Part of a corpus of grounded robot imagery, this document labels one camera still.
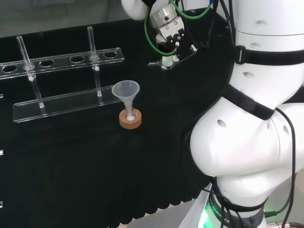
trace black tablecloth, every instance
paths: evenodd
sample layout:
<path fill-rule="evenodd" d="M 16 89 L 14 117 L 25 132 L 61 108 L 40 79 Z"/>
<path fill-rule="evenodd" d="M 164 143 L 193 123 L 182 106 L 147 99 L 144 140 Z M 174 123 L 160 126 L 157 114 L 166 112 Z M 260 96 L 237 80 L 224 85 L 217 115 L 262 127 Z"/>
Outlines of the black tablecloth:
<path fill-rule="evenodd" d="M 210 14 L 189 21 L 197 41 L 207 37 L 209 23 Z M 226 35 L 225 26 L 218 19 L 215 33 Z M 145 39 L 142 21 L 93 28 L 96 49 L 120 47 L 125 56 L 124 65 L 103 69 L 102 85 L 138 82 L 133 104 L 142 125 L 137 131 L 119 125 L 122 103 L 15 123 L 12 105 L 35 99 L 33 91 L 27 77 L 0 81 L 1 228 L 114 228 L 191 200 L 208 184 L 189 154 L 180 165 L 180 136 L 223 87 L 231 62 L 228 40 L 214 38 L 211 52 L 199 50 L 162 72 L 147 68 L 160 56 Z M 30 58 L 89 50 L 86 27 L 23 38 Z M 16 37 L 0 39 L 0 50 L 0 62 L 21 60 Z M 43 97 L 95 86 L 89 67 L 39 74 L 37 81 Z"/>

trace black strap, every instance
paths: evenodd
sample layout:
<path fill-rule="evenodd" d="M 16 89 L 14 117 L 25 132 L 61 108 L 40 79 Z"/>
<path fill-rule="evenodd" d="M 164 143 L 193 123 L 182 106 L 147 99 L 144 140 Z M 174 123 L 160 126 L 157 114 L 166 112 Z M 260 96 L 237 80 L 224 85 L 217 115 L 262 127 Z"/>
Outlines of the black strap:
<path fill-rule="evenodd" d="M 211 183 L 212 183 L 213 191 L 215 193 L 221 194 L 220 191 L 219 191 L 218 184 L 217 184 L 217 178 L 213 178 Z M 232 210 L 232 211 L 235 211 L 235 212 L 251 212 L 251 211 L 259 210 L 260 208 L 262 208 L 265 205 L 267 200 L 268 200 L 268 198 L 263 203 L 261 203 L 257 206 L 254 206 L 254 207 L 243 207 L 243 206 L 240 206 L 240 205 L 229 203 L 224 199 L 219 199 L 220 203 L 223 202 L 223 205 L 224 205 L 225 208 L 227 208 L 229 210 Z"/>
<path fill-rule="evenodd" d="M 222 96 L 231 103 L 240 107 L 244 111 L 262 119 L 268 120 L 271 118 L 274 110 L 254 101 L 242 92 L 238 91 L 230 84 L 226 84 L 222 90 Z"/>
<path fill-rule="evenodd" d="M 288 66 L 304 63 L 304 50 L 289 52 L 266 52 L 247 50 L 244 46 L 236 46 L 237 64 L 256 64 L 267 66 Z"/>

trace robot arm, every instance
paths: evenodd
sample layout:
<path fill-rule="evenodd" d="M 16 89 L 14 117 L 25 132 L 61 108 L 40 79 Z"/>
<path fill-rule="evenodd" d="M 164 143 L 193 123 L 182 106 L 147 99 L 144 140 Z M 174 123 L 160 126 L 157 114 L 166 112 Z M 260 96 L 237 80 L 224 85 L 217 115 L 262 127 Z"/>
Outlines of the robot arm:
<path fill-rule="evenodd" d="M 178 16 L 174 5 L 169 0 L 122 0 L 124 10 L 136 20 L 144 19 L 151 5 L 150 24 L 147 26 L 153 27 L 156 31 L 156 34 L 151 34 L 151 36 L 155 36 L 158 46 L 156 49 L 163 53 L 163 57 L 159 62 L 149 63 L 148 66 L 160 66 L 163 70 L 168 70 L 195 54 L 197 48 L 185 29 L 182 18 Z"/>
<path fill-rule="evenodd" d="M 144 18 L 147 6 L 142 0 L 122 2 L 129 16 Z M 304 60 L 289 63 L 290 58 L 285 56 L 285 53 L 292 56 L 299 52 L 301 58 L 304 56 L 304 1 L 235 0 L 234 4 L 237 9 L 236 46 L 257 55 L 262 53 L 264 57 L 257 62 L 242 62 L 240 52 L 229 84 L 270 110 L 279 107 L 290 118 L 296 133 L 295 169 L 298 172 L 304 168 L 304 104 L 282 103 L 291 98 L 304 81 Z M 171 28 L 168 23 L 174 22 L 178 16 L 172 14 L 174 19 L 158 24 L 158 19 L 163 19 L 162 10 L 167 7 L 167 0 L 157 0 L 152 8 L 151 23 L 168 42 L 168 37 L 174 37 L 177 31 L 164 31 L 163 28 L 166 30 L 167 25 Z M 281 62 L 273 64 L 272 58 L 277 55 L 285 57 L 282 61 L 276 58 Z M 195 125 L 190 149 L 198 168 L 206 175 L 218 177 L 220 193 L 243 207 L 260 205 L 292 175 L 291 126 L 286 119 L 274 112 L 270 119 L 263 120 L 224 97 Z M 212 210 L 207 211 L 213 227 L 220 227 L 220 220 Z M 248 218 L 259 211 L 240 215 Z M 258 228 L 266 226 L 264 218 Z"/>

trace funnel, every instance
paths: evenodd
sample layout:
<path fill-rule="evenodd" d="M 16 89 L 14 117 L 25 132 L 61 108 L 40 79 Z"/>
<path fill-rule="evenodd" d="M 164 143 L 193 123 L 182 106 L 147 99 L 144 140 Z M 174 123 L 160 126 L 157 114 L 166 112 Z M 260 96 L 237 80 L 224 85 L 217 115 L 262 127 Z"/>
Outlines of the funnel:
<path fill-rule="evenodd" d="M 112 93 L 121 99 L 125 105 L 125 110 L 122 110 L 119 115 L 120 124 L 124 128 L 134 129 L 141 124 L 142 120 L 140 112 L 132 107 L 132 101 L 138 92 L 139 84 L 130 80 L 118 82 L 112 88 Z"/>

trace screw hole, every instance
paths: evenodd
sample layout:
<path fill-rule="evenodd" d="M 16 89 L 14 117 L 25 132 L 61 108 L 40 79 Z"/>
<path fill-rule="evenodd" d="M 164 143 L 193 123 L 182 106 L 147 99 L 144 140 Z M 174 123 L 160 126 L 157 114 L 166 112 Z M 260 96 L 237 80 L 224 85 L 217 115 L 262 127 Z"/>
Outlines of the screw hole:
<path fill-rule="evenodd" d="M 255 77 L 255 75 L 252 74 L 252 73 L 250 73 L 250 72 L 244 72 L 243 75 L 244 75 L 245 77 L 247 77 L 247 78 L 254 78 L 254 77 Z"/>
<path fill-rule="evenodd" d="M 222 120 L 218 120 L 218 125 L 224 128 L 226 127 L 226 123 Z"/>
<path fill-rule="evenodd" d="M 286 126 L 283 126 L 283 130 L 286 132 L 286 134 L 289 134 L 289 130 Z"/>
<path fill-rule="evenodd" d="M 16 65 L 8 65 L 2 68 L 2 71 L 5 73 L 11 73 L 13 71 L 17 70 L 17 66 Z"/>
<path fill-rule="evenodd" d="M 71 57 L 70 60 L 71 62 L 73 63 L 80 63 L 84 60 L 85 58 L 83 56 L 74 56 L 74 57 Z"/>
<path fill-rule="evenodd" d="M 54 61 L 52 59 L 50 60 L 44 60 L 40 62 L 40 66 L 42 67 L 50 67 L 54 64 Z"/>

